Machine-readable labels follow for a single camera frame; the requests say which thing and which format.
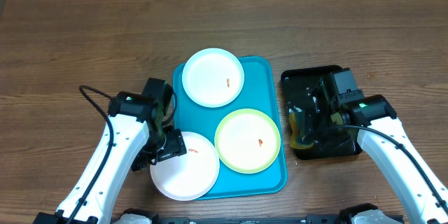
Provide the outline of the yellow green sponge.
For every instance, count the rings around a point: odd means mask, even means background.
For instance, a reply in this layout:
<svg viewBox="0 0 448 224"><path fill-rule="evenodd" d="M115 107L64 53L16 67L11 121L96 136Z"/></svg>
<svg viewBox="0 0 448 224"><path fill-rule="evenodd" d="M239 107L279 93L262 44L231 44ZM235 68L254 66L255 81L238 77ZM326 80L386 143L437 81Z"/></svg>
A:
<svg viewBox="0 0 448 224"><path fill-rule="evenodd" d="M305 124L306 113L301 108L289 108L288 120L291 128L290 147L296 150L311 148L312 140L305 140L307 128Z"/></svg>

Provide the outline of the yellow plate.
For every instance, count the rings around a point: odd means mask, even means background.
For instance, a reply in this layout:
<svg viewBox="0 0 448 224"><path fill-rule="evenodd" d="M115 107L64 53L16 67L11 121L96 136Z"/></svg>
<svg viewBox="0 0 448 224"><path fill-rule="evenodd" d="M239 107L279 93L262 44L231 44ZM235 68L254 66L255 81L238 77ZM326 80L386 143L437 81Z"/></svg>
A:
<svg viewBox="0 0 448 224"><path fill-rule="evenodd" d="M231 170L255 174L276 160L281 147L278 127L265 113L242 108L227 114L218 124L214 146Z"/></svg>

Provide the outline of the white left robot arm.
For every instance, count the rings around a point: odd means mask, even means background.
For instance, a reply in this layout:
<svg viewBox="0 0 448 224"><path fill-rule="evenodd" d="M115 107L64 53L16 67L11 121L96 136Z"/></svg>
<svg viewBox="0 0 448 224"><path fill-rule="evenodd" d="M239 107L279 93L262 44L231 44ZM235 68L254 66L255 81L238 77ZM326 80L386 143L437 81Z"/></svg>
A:
<svg viewBox="0 0 448 224"><path fill-rule="evenodd" d="M101 140L83 174L58 206L56 223L110 223L118 194L129 171L186 154L179 130L169 122L171 87L140 94L119 92L109 97Z"/></svg>

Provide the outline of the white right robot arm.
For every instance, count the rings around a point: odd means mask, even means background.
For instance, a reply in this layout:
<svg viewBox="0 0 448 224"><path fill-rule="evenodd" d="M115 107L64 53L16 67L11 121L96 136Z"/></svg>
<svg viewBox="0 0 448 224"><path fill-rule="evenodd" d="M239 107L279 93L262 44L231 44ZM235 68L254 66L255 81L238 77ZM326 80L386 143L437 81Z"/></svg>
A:
<svg viewBox="0 0 448 224"><path fill-rule="evenodd" d="M302 137L306 144L333 151L347 141L367 153L397 195L412 223L447 222L447 187L407 137L385 97L365 97L352 80L346 89L330 80L319 85L325 117Z"/></svg>

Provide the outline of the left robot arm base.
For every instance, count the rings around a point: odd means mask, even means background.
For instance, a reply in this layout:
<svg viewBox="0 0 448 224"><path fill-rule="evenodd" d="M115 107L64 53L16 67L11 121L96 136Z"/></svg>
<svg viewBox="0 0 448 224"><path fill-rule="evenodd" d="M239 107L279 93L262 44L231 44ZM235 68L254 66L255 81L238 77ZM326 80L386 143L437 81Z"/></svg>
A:
<svg viewBox="0 0 448 224"><path fill-rule="evenodd" d="M33 224L66 224L68 218L62 216L63 210L57 210L54 214L39 212ZM159 221L157 213L150 213L141 209L126 209L119 218L101 219L89 216L87 220L73 220L71 224L155 224Z"/></svg>

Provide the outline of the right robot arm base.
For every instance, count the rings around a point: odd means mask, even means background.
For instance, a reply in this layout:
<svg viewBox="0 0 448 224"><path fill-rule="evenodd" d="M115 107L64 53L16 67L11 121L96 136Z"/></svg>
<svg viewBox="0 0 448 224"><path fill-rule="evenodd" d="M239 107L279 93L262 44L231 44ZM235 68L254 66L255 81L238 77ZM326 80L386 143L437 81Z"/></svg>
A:
<svg viewBox="0 0 448 224"><path fill-rule="evenodd" d="M403 224L402 216L387 216L371 203L359 204L339 212L335 223L340 224Z"/></svg>

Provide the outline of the black water tray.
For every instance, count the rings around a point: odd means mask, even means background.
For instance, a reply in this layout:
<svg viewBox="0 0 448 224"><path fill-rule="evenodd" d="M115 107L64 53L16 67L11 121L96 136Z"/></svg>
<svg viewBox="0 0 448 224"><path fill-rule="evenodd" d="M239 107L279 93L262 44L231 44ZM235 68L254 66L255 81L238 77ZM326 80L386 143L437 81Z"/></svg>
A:
<svg viewBox="0 0 448 224"><path fill-rule="evenodd" d="M281 86L283 90L283 97L286 104L286 113L288 116L289 108L300 108L305 113L305 124L307 132L313 121L314 105L309 91L311 88L308 85L308 77L312 76L327 76L331 72L343 69L337 65L318 66L306 69L287 70L281 75ZM331 115L331 120L335 125L349 124L350 119L347 115ZM350 135L348 143L314 143L309 149L296 150L291 148L295 156L301 160L313 160L321 158L335 158L340 156L358 155L362 152L361 147L356 143L356 132L352 129L344 129Z"/></svg>

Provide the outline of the teal plastic tray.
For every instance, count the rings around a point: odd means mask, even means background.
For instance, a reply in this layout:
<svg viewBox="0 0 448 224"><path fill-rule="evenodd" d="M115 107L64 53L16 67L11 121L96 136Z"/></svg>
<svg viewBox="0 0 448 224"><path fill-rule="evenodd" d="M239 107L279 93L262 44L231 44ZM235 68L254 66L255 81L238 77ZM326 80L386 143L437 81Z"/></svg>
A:
<svg viewBox="0 0 448 224"><path fill-rule="evenodd" d="M238 109L255 109L273 119L281 129L277 97L270 63L258 56L240 57L244 70L244 85L239 96L230 104L219 108L207 108L196 104L183 89L184 64L173 73L173 87L178 105L174 114L174 127L183 132L194 132L214 142L219 122ZM201 200L244 197L277 193L286 185L288 172L283 147L276 160L265 170L255 174L242 174L220 163L220 171L213 187L201 196Z"/></svg>

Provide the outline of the white plate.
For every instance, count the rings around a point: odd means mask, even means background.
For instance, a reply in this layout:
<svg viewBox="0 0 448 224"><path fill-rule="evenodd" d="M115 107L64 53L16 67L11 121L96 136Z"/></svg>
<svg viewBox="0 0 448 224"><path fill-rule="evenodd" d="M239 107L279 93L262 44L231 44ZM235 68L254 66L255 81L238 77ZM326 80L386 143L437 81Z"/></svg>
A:
<svg viewBox="0 0 448 224"><path fill-rule="evenodd" d="M245 81L242 63L231 52L220 48L196 52L185 63L181 78L188 97L208 108L234 101Z"/></svg>

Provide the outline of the black front rail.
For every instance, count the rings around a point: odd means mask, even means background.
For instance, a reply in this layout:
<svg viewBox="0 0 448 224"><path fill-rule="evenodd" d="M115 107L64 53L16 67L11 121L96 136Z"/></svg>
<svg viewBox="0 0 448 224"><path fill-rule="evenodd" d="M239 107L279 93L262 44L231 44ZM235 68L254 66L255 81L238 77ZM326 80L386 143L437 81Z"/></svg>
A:
<svg viewBox="0 0 448 224"><path fill-rule="evenodd" d="M334 224L340 223L337 214L309 214L305 217L287 218L161 218L159 224Z"/></svg>

